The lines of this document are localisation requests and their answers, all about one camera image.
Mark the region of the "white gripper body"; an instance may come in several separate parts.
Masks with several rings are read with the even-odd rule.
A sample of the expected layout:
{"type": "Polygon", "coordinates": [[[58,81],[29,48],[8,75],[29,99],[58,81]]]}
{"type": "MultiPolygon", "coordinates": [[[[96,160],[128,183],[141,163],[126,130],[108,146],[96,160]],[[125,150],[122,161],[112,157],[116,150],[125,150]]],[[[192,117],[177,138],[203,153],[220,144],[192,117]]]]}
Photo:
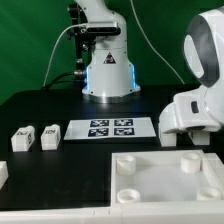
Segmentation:
{"type": "Polygon", "coordinates": [[[208,112],[205,103],[205,87],[178,93],[159,117],[161,133],[180,133],[189,131],[217,132],[221,123],[208,112]]]}

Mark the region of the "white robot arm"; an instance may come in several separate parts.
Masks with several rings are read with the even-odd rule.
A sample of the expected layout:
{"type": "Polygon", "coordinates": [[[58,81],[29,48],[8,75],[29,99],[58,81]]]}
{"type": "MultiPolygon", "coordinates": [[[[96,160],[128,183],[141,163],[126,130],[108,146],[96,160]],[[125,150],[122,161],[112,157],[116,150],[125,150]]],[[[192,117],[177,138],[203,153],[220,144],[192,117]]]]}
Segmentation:
{"type": "MultiPolygon", "coordinates": [[[[138,92],[134,66],[126,53],[125,19],[109,10],[104,0],[75,1],[87,17],[84,33],[95,40],[83,94],[104,102],[138,92]]],[[[224,7],[191,20],[183,54],[201,86],[174,96],[160,115],[159,130],[166,134],[194,129],[215,132],[224,126],[224,7]]]]}

